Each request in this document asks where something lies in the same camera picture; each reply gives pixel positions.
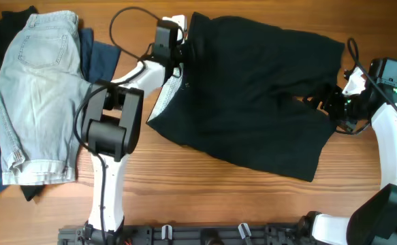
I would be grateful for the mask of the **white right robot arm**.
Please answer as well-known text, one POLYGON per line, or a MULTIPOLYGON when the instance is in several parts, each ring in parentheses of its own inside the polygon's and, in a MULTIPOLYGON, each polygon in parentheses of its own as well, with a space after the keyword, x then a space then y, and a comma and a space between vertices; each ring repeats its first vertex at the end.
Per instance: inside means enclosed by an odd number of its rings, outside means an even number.
POLYGON ((342 92, 350 118, 369 120, 379 147, 381 187, 349 218, 309 212, 295 230, 313 244, 397 244, 397 60, 374 59, 366 77, 347 71, 342 92))

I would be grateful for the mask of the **black shorts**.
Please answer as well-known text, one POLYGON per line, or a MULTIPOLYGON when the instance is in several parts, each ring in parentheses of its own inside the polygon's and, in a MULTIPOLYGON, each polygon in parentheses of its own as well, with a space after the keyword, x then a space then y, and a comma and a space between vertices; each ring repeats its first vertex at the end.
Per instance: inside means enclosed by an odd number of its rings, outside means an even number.
POLYGON ((334 87, 344 44, 236 16, 194 13, 182 80, 148 126, 234 165, 310 182, 336 125, 303 97, 334 87))

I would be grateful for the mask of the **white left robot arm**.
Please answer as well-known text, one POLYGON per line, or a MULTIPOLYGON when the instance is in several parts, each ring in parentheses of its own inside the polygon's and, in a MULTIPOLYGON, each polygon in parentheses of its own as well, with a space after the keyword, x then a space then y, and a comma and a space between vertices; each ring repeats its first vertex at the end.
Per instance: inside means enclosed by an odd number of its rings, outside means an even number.
POLYGON ((140 137, 143 100, 180 77, 186 30, 184 15, 159 19, 150 53, 122 79, 96 82, 81 105, 86 112, 78 141, 91 153, 94 173, 93 205, 83 227, 89 244, 124 242, 124 170, 140 137))

